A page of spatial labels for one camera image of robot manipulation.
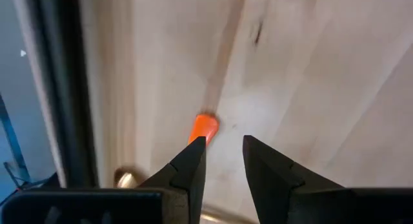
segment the light wood panel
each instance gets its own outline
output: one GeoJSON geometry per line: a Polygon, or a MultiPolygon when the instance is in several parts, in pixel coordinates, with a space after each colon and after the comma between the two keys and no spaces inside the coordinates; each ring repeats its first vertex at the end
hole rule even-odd
{"type": "Polygon", "coordinates": [[[245,134],[346,186],[413,185],[413,0],[94,2],[98,23],[84,26],[100,34],[86,35],[100,50],[89,64],[106,62],[89,75],[102,175],[151,175],[212,110],[204,202],[227,212],[257,220],[245,134]]]}

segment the orange cap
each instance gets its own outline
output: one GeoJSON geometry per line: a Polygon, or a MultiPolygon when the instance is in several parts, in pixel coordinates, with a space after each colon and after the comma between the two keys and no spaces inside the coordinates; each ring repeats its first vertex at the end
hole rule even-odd
{"type": "Polygon", "coordinates": [[[210,114],[196,116],[194,127],[188,139],[188,145],[199,136],[206,137],[206,146],[211,142],[219,129],[219,121],[210,114]]]}

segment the wooden surface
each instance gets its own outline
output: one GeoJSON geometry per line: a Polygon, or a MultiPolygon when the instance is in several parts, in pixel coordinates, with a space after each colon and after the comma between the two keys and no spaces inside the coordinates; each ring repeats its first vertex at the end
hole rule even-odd
{"type": "Polygon", "coordinates": [[[413,185],[413,0],[83,1],[103,186],[159,170],[202,110],[204,202],[227,212],[257,220],[245,134],[344,186],[413,185]]]}

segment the orange object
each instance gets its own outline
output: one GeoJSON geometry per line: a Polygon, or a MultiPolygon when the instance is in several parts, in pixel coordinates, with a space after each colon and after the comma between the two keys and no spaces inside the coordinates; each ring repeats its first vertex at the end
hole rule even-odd
{"type": "Polygon", "coordinates": [[[217,118],[210,114],[199,114],[196,116],[194,127],[192,128],[191,135],[188,139],[188,144],[193,142],[197,137],[205,136],[206,145],[211,142],[219,129],[219,121],[217,118]]]}

